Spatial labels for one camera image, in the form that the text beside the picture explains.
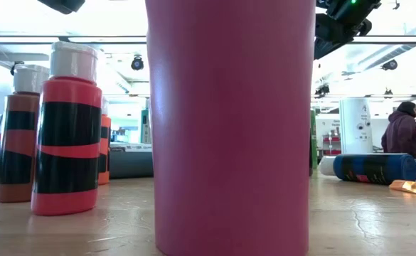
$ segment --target dark jacket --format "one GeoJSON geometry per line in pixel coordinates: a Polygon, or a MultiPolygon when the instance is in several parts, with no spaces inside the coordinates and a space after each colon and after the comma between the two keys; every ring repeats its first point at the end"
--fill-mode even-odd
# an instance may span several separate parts
{"type": "Polygon", "coordinates": [[[416,158],[416,121],[401,111],[390,114],[390,124],[381,138],[385,153],[408,153],[416,158]]]}

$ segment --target red paint bottle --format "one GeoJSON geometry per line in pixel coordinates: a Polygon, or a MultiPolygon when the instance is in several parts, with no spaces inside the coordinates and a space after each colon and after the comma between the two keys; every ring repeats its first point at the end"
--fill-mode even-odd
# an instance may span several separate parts
{"type": "Polygon", "coordinates": [[[14,93],[6,97],[0,149],[0,202],[31,200],[38,101],[48,69],[17,65],[14,93]]]}
{"type": "Polygon", "coordinates": [[[43,84],[31,208],[37,215],[79,213],[95,206],[102,91],[97,52],[52,46],[50,80],[43,84]]]}
{"type": "Polygon", "coordinates": [[[102,128],[100,132],[100,156],[99,156],[99,185],[110,182],[110,134],[111,118],[108,116],[108,101],[102,98],[102,128]]]}

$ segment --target green object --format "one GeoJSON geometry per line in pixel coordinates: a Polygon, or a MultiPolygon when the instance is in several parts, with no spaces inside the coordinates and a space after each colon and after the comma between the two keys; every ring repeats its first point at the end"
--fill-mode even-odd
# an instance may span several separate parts
{"type": "Polygon", "coordinates": [[[312,143],[312,168],[316,169],[318,166],[316,153],[316,127],[315,127],[315,110],[310,112],[310,137],[312,143]]]}

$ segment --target white bottle cap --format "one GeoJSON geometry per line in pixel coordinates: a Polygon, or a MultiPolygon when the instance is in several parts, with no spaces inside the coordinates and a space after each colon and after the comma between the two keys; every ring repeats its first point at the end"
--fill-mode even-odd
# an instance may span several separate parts
{"type": "Polygon", "coordinates": [[[96,82],[97,51],[76,43],[56,42],[51,46],[50,76],[81,78],[96,82]]]}
{"type": "Polygon", "coordinates": [[[108,115],[108,100],[102,96],[102,114],[108,115]]]}
{"type": "Polygon", "coordinates": [[[334,160],[336,159],[335,156],[323,156],[318,166],[318,170],[326,176],[335,176],[336,173],[334,172],[334,160]]]}
{"type": "Polygon", "coordinates": [[[42,83],[48,80],[49,69],[39,65],[15,66],[14,92],[41,93],[42,83]]]}

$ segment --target table surface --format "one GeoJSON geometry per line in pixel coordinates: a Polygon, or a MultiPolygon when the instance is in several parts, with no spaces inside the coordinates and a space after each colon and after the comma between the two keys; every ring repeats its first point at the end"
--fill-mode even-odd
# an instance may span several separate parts
{"type": "MultiPolygon", "coordinates": [[[[416,195],[315,174],[309,200],[308,255],[416,255],[416,195]]],[[[100,186],[84,213],[42,217],[29,207],[0,203],[0,255],[161,255],[152,178],[100,186]]]]}

